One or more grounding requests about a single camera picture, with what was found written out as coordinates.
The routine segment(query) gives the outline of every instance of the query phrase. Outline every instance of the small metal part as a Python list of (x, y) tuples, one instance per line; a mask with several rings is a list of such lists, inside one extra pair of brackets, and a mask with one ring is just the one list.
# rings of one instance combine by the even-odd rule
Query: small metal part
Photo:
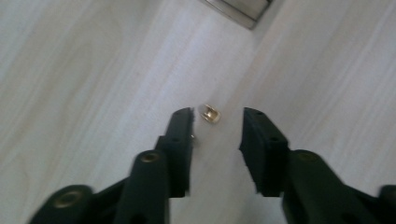
[(211, 105), (201, 105), (198, 108), (201, 117), (209, 123), (217, 123), (220, 120), (220, 112)]
[(157, 153), (149, 153), (144, 155), (140, 160), (142, 162), (154, 162), (156, 160), (158, 160), (160, 158), (160, 156)]
[(77, 203), (81, 198), (82, 193), (80, 191), (72, 190), (58, 197), (54, 201), (53, 206), (56, 208), (70, 207), (73, 204)]
[(267, 0), (204, 0), (233, 21), (252, 29), (267, 9)]
[(192, 141), (192, 144), (193, 144), (195, 147), (198, 147), (198, 146), (199, 146), (199, 142), (198, 142), (198, 139), (197, 139), (197, 137), (196, 137), (195, 134), (192, 134), (192, 135), (191, 135), (191, 141)]

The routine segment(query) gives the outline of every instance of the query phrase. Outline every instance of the white wood grain surface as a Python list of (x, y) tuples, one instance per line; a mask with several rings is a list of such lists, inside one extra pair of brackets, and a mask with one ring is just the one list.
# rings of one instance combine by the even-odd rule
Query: white wood grain surface
[(172, 112), (197, 117), (191, 196), (172, 223), (286, 223), (256, 195), (242, 111), (348, 185), (396, 183), (396, 2), (276, 1), (254, 31), (200, 1), (0, 1), (0, 220), (26, 223), (55, 190), (104, 189), (152, 149)]

